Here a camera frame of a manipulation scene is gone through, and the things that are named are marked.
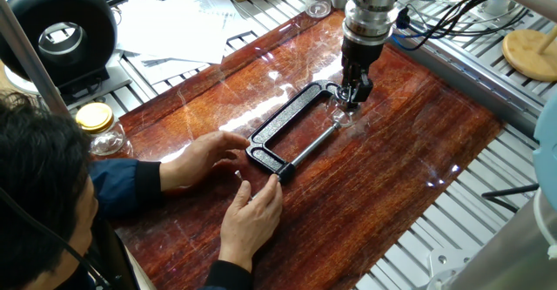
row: gold lid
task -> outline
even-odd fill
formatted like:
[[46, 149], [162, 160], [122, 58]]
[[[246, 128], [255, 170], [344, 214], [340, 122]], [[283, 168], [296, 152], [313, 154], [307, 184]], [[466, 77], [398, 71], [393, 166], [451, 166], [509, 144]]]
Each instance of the gold lid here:
[[77, 112], [76, 121], [88, 133], [100, 133], [111, 127], [114, 114], [105, 103], [90, 103]]

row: round wooden disc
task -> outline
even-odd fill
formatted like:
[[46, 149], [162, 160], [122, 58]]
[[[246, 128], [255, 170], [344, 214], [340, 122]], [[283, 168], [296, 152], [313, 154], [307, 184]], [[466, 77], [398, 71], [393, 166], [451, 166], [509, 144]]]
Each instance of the round wooden disc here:
[[536, 30], [516, 30], [503, 40], [503, 55], [517, 71], [538, 81], [557, 81], [557, 42], [539, 55], [538, 47], [546, 37]]

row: cable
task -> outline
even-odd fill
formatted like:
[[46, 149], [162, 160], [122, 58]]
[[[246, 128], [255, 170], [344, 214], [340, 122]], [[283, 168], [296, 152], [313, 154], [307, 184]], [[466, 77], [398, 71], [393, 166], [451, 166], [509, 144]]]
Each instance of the cable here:
[[514, 189], [507, 189], [507, 190], [493, 191], [493, 192], [485, 192], [485, 193], [481, 194], [481, 197], [486, 199], [486, 198], [495, 198], [495, 197], [506, 196], [506, 195], [511, 195], [511, 194], [531, 192], [531, 191], [538, 190], [539, 187], [540, 187], [540, 185], [538, 185], [538, 184], [525, 185], [525, 186], [521, 186], [521, 187], [514, 188]]
[[464, 16], [469, 10], [474, 8], [480, 3], [485, 2], [486, 0], [462, 0], [459, 3], [455, 4], [449, 11], [441, 18], [437, 24], [433, 27], [430, 27], [430, 30], [427, 32], [418, 32], [419, 34], [424, 34], [422, 41], [415, 47], [408, 49], [407, 51], [416, 51], [422, 45], [424, 45], [429, 38], [442, 38], [448, 35], [451, 31], [453, 31], [456, 24], [459, 22], [460, 18]]
[[505, 207], [507, 210], [509, 210], [509, 211], [511, 211], [511, 212], [513, 212], [513, 213], [517, 213], [517, 212], [519, 211], [518, 208], [516, 208], [516, 207], [514, 207], [514, 206], [512, 206], [512, 205], [510, 205], [510, 204], [508, 204], [508, 203], [505, 203], [505, 202], [503, 202], [503, 201], [500, 200], [500, 199], [496, 199], [496, 198], [486, 198], [486, 200], [488, 200], [488, 201], [490, 201], [490, 202], [493, 202], [493, 203], [495, 203], [495, 204], [497, 204], [497, 205], [499, 205], [499, 206]]
[[[519, 8], [520, 8], [520, 5], [517, 4], [511, 10], [509, 10], [509, 11], [503, 13], [503, 14], [500, 14], [497, 17], [492, 17], [492, 18], [489, 18], [489, 19], [484, 19], [484, 20], [479, 20], [479, 21], [462, 21], [462, 22], [459, 22], [459, 24], [483, 24], [483, 23], [487, 23], [487, 22], [492, 22], [493, 20], [496, 20], [496, 19], [499, 19], [499, 18], [504, 17], [506, 15], [512, 14], [513, 12], [515, 12]], [[421, 19], [423, 24], [427, 24], [427, 22], [424, 21], [424, 17], [428, 17], [430, 20], [437, 20], [437, 21], [440, 20], [440, 18], [438, 18], [438, 17], [431, 16], [431, 15], [428, 15], [424, 12], [420, 12], [420, 11], [416, 10], [415, 7], [413, 7], [413, 11], [419, 16], [419, 18]]]
[[79, 255], [79, 253], [76, 252], [76, 250], [74, 250], [73, 247], [71, 247], [66, 241], [64, 241], [64, 239], [62, 239], [60, 236], [52, 232], [51, 229], [47, 228], [45, 225], [41, 224], [36, 219], [34, 219], [31, 215], [29, 215], [1, 187], [0, 187], [0, 198], [24, 221], [29, 223], [32, 227], [37, 229], [39, 232], [44, 233], [45, 235], [53, 238], [55, 241], [60, 243], [62, 247], [66, 251], [68, 251], [68, 253], [71, 254], [71, 256], [73, 256], [79, 262], [79, 264], [83, 265], [87, 269], [87, 272], [91, 274], [93, 279], [97, 283], [99, 283], [101, 287], [103, 287], [103, 289], [106, 290], [111, 289], [110, 284], [108, 284], [108, 281], [105, 281], [101, 276], [99, 276], [98, 273], [95, 271], [95, 269], [93, 269], [91, 264], [86, 259], [84, 259], [81, 255]]
[[400, 41], [397, 39], [397, 37], [396, 37], [395, 34], [393, 34], [391, 37], [393, 38], [394, 43], [396, 43], [401, 49], [403, 49], [403, 50], [405, 50], [405, 51], [412, 51], [412, 49], [403, 46], [403, 45], [400, 43]]
[[514, 25], [516, 23], [518, 23], [523, 17], [525, 17], [528, 12], [530, 12], [530, 10], [528, 8], [523, 8], [521, 12], [519, 12], [518, 14], [516, 14], [516, 16], [514, 16], [508, 23], [502, 25], [499, 28], [496, 29], [485, 29], [485, 30], [476, 30], [476, 31], [469, 31], [469, 30], [453, 30], [453, 31], [449, 31], [446, 34], [449, 36], [460, 36], [460, 37], [477, 37], [477, 36], [482, 36], [482, 35], [486, 35], [486, 34], [492, 34], [495, 32], [498, 32], [500, 30], [504, 30], [508, 27], [510, 27], [511, 25]]

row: wooden board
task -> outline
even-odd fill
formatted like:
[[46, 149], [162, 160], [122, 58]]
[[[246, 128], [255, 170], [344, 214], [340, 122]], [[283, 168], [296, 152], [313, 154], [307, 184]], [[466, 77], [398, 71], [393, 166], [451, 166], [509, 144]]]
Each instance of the wooden board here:
[[[141, 159], [171, 158], [216, 130], [248, 136], [314, 79], [341, 79], [342, 12], [305, 14], [121, 118]], [[284, 185], [284, 212], [256, 254], [255, 289], [351, 289], [502, 127], [493, 114], [386, 46], [356, 125], [313, 153]], [[273, 143], [295, 157], [328, 125], [324, 105]], [[241, 152], [194, 192], [115, 223], [158, 289], [194, 289], [218, 257], [219, 227], [239, 169], [258, 191], [267, 173]]]
[[546, 34], [536, 30], [515, 30], [503, 39], [503, 55], [518, 72], [538, 81], [557, 81], [557, 42], [537, 53]]

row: man's right hand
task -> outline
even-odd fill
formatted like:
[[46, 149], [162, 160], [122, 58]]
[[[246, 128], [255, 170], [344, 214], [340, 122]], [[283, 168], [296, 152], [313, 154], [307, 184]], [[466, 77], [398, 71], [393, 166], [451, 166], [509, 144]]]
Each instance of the man's right hand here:
[[220, 230], [219, 260], [252, 271], [252, 257], [272, 236], [282, 213], [282, 188], [279, 177], [272, 175], [253, 201], [252, 187], [242, 182], [236, 198], [226, 211]]

